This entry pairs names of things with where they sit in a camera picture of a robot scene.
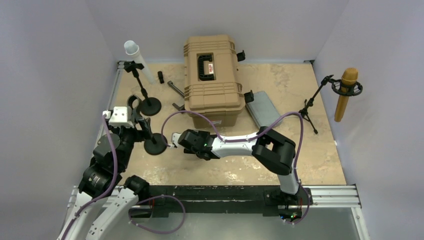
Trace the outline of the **black round-base stand front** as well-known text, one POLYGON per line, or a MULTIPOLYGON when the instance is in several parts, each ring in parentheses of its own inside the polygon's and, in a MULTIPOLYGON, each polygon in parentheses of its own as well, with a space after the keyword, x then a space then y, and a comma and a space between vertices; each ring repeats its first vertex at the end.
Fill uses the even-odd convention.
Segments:
POLYGON ((167 148, 167 139, 162 140, 160 133, 153 133, 151 119, 142 113, 144 101, 133 94, 127 99, 127 106, 131 109, 131 121, 135 128, 135 142, 143 142, 143 147, 149 155, 159 155, 167 148))

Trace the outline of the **black round-base stand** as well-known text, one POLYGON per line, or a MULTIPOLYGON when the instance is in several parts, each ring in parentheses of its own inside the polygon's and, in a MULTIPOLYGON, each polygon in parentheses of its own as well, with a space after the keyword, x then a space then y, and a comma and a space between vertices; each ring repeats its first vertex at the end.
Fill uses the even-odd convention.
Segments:
POLYGON ((145 67, 142 63, 135 63, 134 61, 124 62, 124 70, 127 73, 132 73, 133 77, 137 80, 141 94, 144 97, 144 100, 139 100, 139 104, 136 109, 142 115, 151 117, 160 112, 162 104, 159 99, 155 97, 149 97, 147 90, 143 87, 138 70, 143 70, 144 68, 145 67))
POLYGON ((127 99, 127 106, 131 109, 131 121, 135 128, 135 142, 143 142, 143 147, 149 155, 159 155, 167 148, 167 139, 162 140, 160 133, 153 133, 151 119, 142 113, 144 101, 133 94, 127 99))

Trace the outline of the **tan plastic tool case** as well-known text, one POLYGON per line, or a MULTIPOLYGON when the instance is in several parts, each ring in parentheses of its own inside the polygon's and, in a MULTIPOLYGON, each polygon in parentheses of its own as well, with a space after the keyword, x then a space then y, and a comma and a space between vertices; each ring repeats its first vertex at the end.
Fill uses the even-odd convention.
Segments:
POLYGON ((183 55, 184 108, 194 127, 233 127, 245 107, 234 40, 227 34, 191 36, 183 55))

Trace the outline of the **white microphone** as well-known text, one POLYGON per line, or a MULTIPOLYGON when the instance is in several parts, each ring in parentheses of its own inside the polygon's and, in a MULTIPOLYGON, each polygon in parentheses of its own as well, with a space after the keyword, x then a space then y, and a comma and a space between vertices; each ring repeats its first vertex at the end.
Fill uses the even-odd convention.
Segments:
POLYGON ((141 70, 141 72, 144 74, 150 84, 154 84, 155 78, 146 61, 141 55, 140 47, 133 40, 127 40, 124 43, 124 49, 125 53, 130 56, 136 64, 143 65, 143 69, 141 70))

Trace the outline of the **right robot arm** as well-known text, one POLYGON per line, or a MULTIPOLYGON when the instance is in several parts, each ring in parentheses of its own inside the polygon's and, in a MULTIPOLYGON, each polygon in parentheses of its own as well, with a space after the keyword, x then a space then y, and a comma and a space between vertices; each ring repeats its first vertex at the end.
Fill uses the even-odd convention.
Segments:
POLYGON ((172 134, 172 144, 184 153, 209 161, 225 157, 254 157, 267 170, 277 175, 280 196, 288 204, 300 198, 301 184, 297 175, 300 148, 279 132, 263 126, 258 132, 241 136, 221 136, 208 131, 187 129, 172 134))

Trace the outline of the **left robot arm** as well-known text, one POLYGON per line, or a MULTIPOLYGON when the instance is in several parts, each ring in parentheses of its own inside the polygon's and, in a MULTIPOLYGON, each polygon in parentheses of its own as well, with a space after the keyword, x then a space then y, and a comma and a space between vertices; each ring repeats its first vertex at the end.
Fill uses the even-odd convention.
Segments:
POLYGON ((103 135, 77 186, 71 213, 58 236, 60 240, 102 240, 124 213, 135 204, 146 203, 151 196, 149 183, 133 175, 125 180, 112 203, 103 209, 122 180, 135 143, 151 140, 153 134, 150 119, 140 115, 116 120, 105 111, 102 124, 103 135))

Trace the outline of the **gold microphone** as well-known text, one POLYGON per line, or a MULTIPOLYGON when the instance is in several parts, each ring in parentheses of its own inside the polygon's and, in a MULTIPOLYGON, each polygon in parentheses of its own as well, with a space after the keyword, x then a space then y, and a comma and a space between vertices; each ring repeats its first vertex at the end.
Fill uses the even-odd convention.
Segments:
POLYGON ((355 87, 357 85, 359 72, 354 67, 347 68, 341 76, 340 85, 339 85, 339 98, 336 105, 336 110, 334 113, 334 121, 340 122, 346 111, 347 103, 349 97, 352 96, 355 92, 355 87))

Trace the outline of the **small black clip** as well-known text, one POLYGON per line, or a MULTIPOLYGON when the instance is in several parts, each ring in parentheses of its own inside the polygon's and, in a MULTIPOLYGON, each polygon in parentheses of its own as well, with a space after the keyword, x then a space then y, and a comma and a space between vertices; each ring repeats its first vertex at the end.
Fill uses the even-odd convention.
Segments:
POLYGON ((161 84, 164 84, 164 83, 165 83, 165 80, 164 80, 163 72, 162 72, 162 71, 158 71, 158 72, 157 72, 157 76, 158 76, 158 80, 159 80, 159 82, 160 82, 161 84))

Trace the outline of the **grey zip pouch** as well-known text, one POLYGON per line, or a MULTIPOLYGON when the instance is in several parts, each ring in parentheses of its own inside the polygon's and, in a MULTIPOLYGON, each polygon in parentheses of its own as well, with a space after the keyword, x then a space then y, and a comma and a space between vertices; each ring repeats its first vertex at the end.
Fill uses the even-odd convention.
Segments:
POLYGON ((244 94, 245 107, 258 128, 271 126, 281 114, 265 91, 244 94))

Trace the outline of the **black L-shaped bracket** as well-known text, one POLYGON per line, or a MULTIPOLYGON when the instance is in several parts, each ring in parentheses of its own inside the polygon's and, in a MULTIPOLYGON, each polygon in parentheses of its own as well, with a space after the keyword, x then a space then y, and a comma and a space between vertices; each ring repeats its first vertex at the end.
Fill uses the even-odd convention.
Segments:
POLYGON ((178 111, 184 111, 185 110, 185 94, 176 86, 172 81, 168 81, 167 85, 173 89, 182 99, 182 104, 177 104, 175 102, 172 103, 172 106, 177 109, 178 111))

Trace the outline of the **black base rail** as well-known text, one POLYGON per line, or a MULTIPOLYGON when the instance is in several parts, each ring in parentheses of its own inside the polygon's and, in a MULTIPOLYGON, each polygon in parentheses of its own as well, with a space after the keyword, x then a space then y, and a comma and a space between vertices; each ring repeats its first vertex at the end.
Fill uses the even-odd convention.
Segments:
POLYGON ((155 197, 131 208, 133 218, 167 218, 171 213, 260 214, 295 221, 313 204, 309 188, 295 195, 278 185, 152 185, 144 198, 155 197))

